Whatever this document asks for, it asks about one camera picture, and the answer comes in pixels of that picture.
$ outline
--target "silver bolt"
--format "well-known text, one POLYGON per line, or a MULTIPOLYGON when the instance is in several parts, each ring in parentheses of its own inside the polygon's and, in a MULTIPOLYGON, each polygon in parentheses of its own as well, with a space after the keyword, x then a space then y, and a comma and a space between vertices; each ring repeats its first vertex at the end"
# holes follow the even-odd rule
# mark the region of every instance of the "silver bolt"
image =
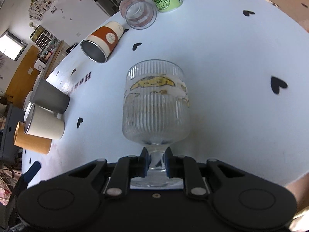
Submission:
POLYGON ((207 193, 206 189, 202 187, 194 187, 191 189, 191 194, 194 194, 194 195, 204 195, 206 193, 207 193))
POLYGON ((108 195, 111 195, 111 196, 119 196, 119 195, 121 195, 122 190, 120 188, 117 188, 117 187, 111 187, 108 190, 106 190, 106 193, 108 195))
POLYGON ((155 193, 155 194, 153 194, 153 195, 152 195, 152 197, 153 197, 153 198, 158 199, 158 198, 160 198, 160 197, 161 197, 161 195, 160 195, 160 194, 158 194, 158 193, 155 193))

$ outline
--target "heart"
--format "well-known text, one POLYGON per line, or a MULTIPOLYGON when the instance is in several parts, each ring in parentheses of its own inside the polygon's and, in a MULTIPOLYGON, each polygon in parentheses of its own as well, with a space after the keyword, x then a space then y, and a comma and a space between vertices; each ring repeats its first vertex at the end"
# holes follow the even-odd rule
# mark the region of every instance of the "heart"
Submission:
POLYGON ((82 123, 83 121, 84 121, 83 118, 78 118, 78 121, 77 121, 77 128, 79 128, 80 123, 82 123))
POLYGON ((134 45, 133 45, 133 48, 132 48, 132 50, 136 50, 136 48, 137 48, 137 46, 140 46, 142 43, 135 43, 134 45))
POLYGON ((248 16, 250 16, 250 14, 251 14, 251 15, 254 15, 255 13, 252 12, 252 11, 249 11, 249 10, 243 10, 243 14, 244 14, 246 17, 248 17, 248 16))
POLYGON ((271 89, 274 92, 274 94, 277 94, 277 95, 279 94, 280 87, 282 89, 288 88, 288 84, 286 82, 274 76, 271 77, 270 85, 271 85, 271 89))

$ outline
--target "ribbed glass cup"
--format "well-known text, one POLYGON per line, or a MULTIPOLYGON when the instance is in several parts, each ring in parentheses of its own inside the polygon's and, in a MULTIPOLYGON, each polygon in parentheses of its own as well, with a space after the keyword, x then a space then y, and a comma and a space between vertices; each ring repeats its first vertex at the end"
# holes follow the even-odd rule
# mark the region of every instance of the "ribbed glass cup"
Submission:
POLYGON ((127 139, 145 146, 151 155, 148 177, 140 178, 135 185, 175 184, 166 176, 162 156, 170 144, 190 132, 188 91, 179 66, 164 60, 147 60, 128 71, 122 131, 127 139))

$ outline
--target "round table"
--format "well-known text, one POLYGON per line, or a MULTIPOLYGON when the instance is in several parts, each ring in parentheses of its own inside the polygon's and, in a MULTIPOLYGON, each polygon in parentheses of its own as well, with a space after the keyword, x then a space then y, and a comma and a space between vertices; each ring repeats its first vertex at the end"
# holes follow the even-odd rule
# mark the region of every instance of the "round table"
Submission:
POLYGON ((108 21, 129 31, 106 63, 78 45, 47 79, 70 93, 70 104, 49 154, 23 154, 23 172, 42 164, 30 185, 97 158, 140 154, 142 146, 122 134, 122 105, 127 71, 148 59, 185 74, 192 127, 171 146, 174 154, 217 158, 280 185, 309 171, 309 35, 285 13, 264 0, 183 0, 145 30, 120 13, 108 21), (135 43, 142 44, 133 51, 135 43))

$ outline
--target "round logo on cup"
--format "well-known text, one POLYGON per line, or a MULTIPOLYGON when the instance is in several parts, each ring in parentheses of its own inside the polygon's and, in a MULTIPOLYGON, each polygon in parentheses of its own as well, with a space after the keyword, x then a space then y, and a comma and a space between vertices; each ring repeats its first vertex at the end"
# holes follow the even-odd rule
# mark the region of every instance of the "round logo on cup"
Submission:
POLYGON ((106 34, 106 40, 110 43, 113 44, 116 40, 116 36, 113 33, 107 33, 106 34))

